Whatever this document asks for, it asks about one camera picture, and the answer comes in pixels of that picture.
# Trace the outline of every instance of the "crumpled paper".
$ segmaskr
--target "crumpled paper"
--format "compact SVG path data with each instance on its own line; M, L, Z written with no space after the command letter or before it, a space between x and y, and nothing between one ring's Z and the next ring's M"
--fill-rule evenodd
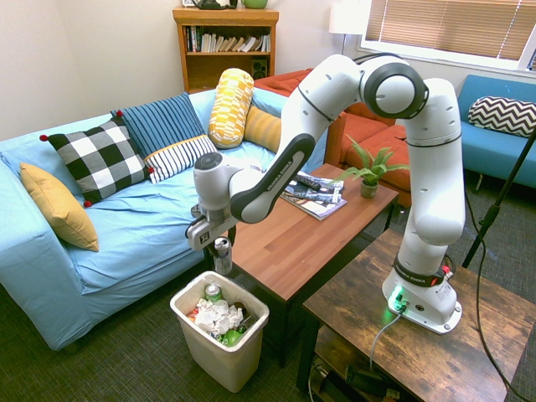
M199 299L197 308L199 313L195 317L195 324L214 337L225 335L231 328L238 327L244 319L242 309L237 309L235 306L229 307L225 300L212 303Z

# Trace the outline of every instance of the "trash can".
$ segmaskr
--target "trash can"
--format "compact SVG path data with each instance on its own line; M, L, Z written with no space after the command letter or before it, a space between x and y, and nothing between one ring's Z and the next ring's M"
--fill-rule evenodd
M229 304L242 302L249 313L259 318L233 347L224 346L187 317L204 297L204 288L213 283L221 287L222 297ZM193 360L229 391L240 391L259 366L262 330L270 314L268 306L213 271L206 271L192 280L172 298L170 306L181 323Z

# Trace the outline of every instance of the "white wall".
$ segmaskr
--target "white wall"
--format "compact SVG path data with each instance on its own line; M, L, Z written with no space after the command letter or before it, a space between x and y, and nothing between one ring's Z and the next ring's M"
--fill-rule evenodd
M314 67L340 53L327 31L338 0L269 0L280 12L276 73ZM181 0L0 2L0 140L164 99L183 91L172 10ZM357 54L349 38L346 54ZM486 71L411 60L423 78Z

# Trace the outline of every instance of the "lamp shade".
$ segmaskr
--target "lamp shade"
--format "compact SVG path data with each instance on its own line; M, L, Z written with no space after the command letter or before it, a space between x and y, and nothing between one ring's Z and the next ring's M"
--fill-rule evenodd
M329 32L332 34L364 34L369 21L370 1L352 0L332 5Z

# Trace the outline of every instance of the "wooden bookshelf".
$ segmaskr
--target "wooden bookshelf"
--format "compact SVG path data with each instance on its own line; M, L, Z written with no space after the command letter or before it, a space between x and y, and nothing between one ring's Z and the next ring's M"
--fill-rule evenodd
M184 90L188 93L210 90L216 87L221 73L238 68L251 74L254 60L265 60L267 75L276 72L276 25L279 12L267 9L238 8L225 10L200 10L198 8L174 8L173 19L177 24L178 47L183 67ZM203 27L204 33L225 37L246 37L269 34L269 52L192 52L188 51L187 27Z

